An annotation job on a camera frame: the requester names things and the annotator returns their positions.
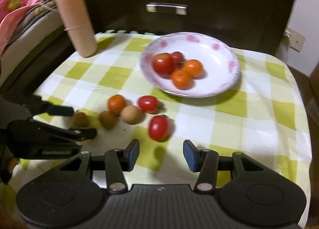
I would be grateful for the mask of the dark brown longan fruit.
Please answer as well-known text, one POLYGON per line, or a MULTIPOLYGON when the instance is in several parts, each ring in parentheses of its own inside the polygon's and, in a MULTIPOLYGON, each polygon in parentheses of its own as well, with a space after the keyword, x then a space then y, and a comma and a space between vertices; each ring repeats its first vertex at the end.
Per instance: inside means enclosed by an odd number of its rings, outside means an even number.
POLYGON ((76 112, 72 118, 72 124, 75 127, 85 128, 89 126, 89 118, 84 112, 76 112))

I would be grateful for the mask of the large red tomato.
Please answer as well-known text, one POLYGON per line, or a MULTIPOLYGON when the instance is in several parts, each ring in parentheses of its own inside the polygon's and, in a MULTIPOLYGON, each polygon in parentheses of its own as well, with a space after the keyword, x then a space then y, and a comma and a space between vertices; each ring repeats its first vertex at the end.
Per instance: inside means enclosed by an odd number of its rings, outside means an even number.
POLYGON ((170 77, 176 69, 174 59, 170 53, 160 53, 153 57, 152 67, 161 77, 170 77))

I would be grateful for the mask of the tan longan fruit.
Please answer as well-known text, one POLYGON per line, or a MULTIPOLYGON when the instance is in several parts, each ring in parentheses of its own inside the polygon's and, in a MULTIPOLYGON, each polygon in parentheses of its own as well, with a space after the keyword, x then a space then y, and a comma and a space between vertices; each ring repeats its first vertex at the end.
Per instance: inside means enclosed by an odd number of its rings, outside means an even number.
POLYGON ((142 122, 145 114, 137 106, 129 105, 122 109, 120 116, 123 122, 133 125, 142 122))

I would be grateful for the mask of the small orange on cloth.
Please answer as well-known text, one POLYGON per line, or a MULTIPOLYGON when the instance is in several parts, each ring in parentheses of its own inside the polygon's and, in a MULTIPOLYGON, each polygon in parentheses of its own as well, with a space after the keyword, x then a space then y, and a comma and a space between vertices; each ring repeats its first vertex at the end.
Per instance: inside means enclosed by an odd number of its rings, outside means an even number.
POLYGON ((127 106, 127 102, 122 95, 114 95, 108 99, 108 110, 114 115, 119 116, 123 108, 127 106))

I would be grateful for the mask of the red oval tomato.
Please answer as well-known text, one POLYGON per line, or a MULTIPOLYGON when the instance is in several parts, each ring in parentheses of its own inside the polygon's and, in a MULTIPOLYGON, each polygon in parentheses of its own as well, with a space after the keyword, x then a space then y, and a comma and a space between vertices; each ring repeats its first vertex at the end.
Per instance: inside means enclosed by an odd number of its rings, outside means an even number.
POLYGON ((163 109, 163 104, 154 96, 144 95, 137 101, 138 106, 149 114, 156 114, 163 109))

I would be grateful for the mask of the green white checkered tablecloth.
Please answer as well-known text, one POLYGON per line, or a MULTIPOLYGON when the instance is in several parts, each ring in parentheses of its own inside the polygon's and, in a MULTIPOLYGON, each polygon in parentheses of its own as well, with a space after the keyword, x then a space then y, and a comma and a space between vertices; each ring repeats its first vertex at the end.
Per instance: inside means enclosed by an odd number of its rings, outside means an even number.
POLYGON ((280 60, 267 54, 237 50, 242 78, 231 90, 215 97, 181 98, 153 87, 138 64, 151 35, 99 34, 97 55, 82 58, 70 53, 39 87, 38 93, 55 103, 71 105, 92 117, 106 108, 115 94, 134 103, 153 95, 164 103, 175 131, 164 143, 147 135, 147 121, 138 125, 119 122, 110 131, 98 128, 96 139, 84 148, 99 155, 111 147, 137 138, 141 152, 128 184, 194 184, 182 154, 190 139, 198 147, 210 147, 230 156, 241 150, 297 183, 310 193, 311 146, 307 115, 293 75, 280 60))

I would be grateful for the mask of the white floral plate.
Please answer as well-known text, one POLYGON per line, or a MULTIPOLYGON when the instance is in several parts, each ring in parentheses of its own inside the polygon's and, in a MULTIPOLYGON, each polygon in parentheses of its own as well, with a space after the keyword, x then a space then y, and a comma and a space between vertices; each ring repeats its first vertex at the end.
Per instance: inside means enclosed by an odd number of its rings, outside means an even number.
POLYGON ((241 76, 239 59, 229 46, 208 35, 192 32, 155 39, 144 49, 140 69, 158 89, 191 98, 223 93, 241 76))

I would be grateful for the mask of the small orange in plate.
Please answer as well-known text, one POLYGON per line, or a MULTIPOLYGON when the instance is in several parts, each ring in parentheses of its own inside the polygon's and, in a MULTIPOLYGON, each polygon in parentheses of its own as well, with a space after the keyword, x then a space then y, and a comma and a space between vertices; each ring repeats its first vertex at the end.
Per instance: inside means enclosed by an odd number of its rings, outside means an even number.
POLYGON ((203 75, 203 66, 196 59, 186 61, 183 68, 192 78, 200 78, 203 75))

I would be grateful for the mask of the pink floral bedding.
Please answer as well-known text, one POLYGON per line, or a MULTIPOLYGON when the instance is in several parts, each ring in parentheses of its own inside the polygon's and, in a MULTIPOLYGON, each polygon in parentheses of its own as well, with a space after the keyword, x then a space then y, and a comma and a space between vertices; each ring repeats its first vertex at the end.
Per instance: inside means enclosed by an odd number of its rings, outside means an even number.
POLYGON ((15 41, 34 18, 29 10, 46 0, 1 0, 1 52, 15 41))

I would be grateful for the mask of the small red cherry tomato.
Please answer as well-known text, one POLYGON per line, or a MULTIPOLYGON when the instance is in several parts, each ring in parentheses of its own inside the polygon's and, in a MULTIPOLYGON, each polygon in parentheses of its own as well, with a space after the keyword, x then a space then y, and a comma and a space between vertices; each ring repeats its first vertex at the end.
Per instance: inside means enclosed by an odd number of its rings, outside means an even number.
POLYGON ((177 65, 182 64, 185 61, 184 55, 181 52, 173 52, 171 56, 174 60, 174 63, 177 65))

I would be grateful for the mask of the pink ribbed cylinder case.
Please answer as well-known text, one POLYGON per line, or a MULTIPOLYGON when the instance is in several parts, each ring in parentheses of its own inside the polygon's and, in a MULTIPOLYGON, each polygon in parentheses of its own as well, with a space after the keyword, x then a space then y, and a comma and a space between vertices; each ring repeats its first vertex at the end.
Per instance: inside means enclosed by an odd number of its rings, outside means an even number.
POLYGON ((65 30, 78 54, 84 58, 95 54, 97 42, 85 0, 55 2, 65 30))

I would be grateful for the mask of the dark wooden cabinet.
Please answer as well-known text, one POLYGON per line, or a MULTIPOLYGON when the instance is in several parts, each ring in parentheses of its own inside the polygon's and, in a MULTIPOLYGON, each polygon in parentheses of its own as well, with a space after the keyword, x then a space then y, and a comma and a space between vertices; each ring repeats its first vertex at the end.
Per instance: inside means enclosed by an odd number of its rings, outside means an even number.
POLYGON ((95 32, 202 33, 230 47, 275 54, 295 0, 85 0, 95 32), (150 13, 149 2, 187 5, 186 15, 150 13))

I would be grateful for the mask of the white wall socket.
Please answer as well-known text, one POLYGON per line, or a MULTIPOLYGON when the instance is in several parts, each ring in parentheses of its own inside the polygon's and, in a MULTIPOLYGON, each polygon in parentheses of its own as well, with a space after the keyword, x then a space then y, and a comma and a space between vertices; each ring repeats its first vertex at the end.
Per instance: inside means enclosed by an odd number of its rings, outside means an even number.
POLYGON ((301 52, 304 43, 305 37, 294 31, 293 29, 287 27, 284 31, 284 38, 288 40, 288 46, 294 51, 301 52))

